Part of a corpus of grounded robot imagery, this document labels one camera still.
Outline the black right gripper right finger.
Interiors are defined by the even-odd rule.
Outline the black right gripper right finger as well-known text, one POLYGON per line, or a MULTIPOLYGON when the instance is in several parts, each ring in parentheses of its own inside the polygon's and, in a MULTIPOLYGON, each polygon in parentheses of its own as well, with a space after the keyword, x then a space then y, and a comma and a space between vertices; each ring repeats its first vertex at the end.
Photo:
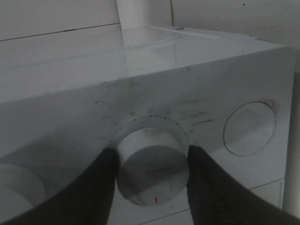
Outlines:
POLYGON ((251 191, 232 178, 200 146, 188 148, 187 197, 195 225, 298 225, 300 220, 275 208, 261 212, 251 191))

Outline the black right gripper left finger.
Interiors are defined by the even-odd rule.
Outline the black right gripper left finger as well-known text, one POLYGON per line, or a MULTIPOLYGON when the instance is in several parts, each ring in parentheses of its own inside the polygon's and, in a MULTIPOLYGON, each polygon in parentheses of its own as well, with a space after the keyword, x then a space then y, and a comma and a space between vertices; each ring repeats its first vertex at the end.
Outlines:
POLYGON ((6 225, 106 225, 112 207, 117 151, 106 148, 72 183, 6 225))

